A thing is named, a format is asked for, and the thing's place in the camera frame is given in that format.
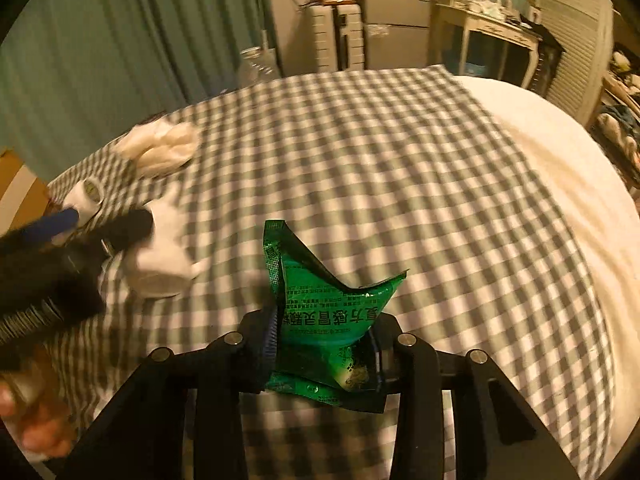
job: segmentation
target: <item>plastic bag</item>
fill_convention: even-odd
[[[327,386],[336,390],[328,395],[333,399],[329,403],[343,407],[345,394],[363,394],[348,405],[377,413],[384,403],[370,329],[406,271],[375,285],[349,287],[282,220],[265,222],[263,246],[281,321],[276,358],[280,375],[267,387],[324,402],[316,394],[322,390],[327,397]],[[316,387],[302,387],[296,378]]]

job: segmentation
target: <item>white cloth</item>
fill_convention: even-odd
[[[638,160],[638,144],[636,144],[636,140],[628,136],[620,127],[618,120],[609,114],[600,114],[596,120],[607,139],[619,147],[625,153],[626,158],[635,165],[636,169],[640,170],[640,164],[636,162]]]
[[[173,124],[162,117],[137,124],[113,149],[135,161],[139,176],[160,176],[191,160],[199,143],[200,129],[194,124]]]
[[[564,213],[593,277],[612,346],[616,397],[607,465],[640,417],[640,219],[620,177],[569,115],[524,89],[460,82],[504,126]]]
[[[129,288],[142,298],[176,296],[209,265],[209,258],[194,264],[180,245],[185,218],[175,206],[177,195],[173,183],[162,198],[145,205],[154,217],[152,235],[124,256]]]

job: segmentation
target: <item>hand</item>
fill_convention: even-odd
[[[49,355],[38,347],[33,358],[43,374],[44,390],[31,406],[17,413],[14,394],[0,377],[0,416],[11,426],[22,450],[63,457],[71,451],[76,432],[68,421],[69,409],[58,396],[58,379]]]

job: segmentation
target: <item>checkered blanket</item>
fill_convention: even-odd
[[[202,348],[261,306],[264,221],[285,219],[350,285],[410,269],[386,311],[439,350],[487,351],[581,478],[598,476],[614,375],[585,261],[523,154],[443,68],[297,76],[170,118],[204,131],[177,173],[137,178],[107,145],[51,185],[62,199],[97,176],[101,222],[179,182],[184,244],[213,257],[190,290],[159,301],[129,294],[120,258],[107,264],[107,314],[50,348],[82,428],[153,348]],[[388,478],[396,397],[368,415],[264,393],[244,396],[242,412],[252,478]]]

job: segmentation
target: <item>white tissue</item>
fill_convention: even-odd
[[[186,216],[175,207],[177,195],[178,185],[170,184],[162,198],[145,205],[154,218],[153,233],[124,256],[129,288],[142,298],[176,296],[209,266],[210,258],[194,264],[180,245]]]
[[[199,143],[200,129],[194,124],[173,124],[162,117],[134,126],[114,150],[136,162],[139,176],[160,176],[191,160]]]

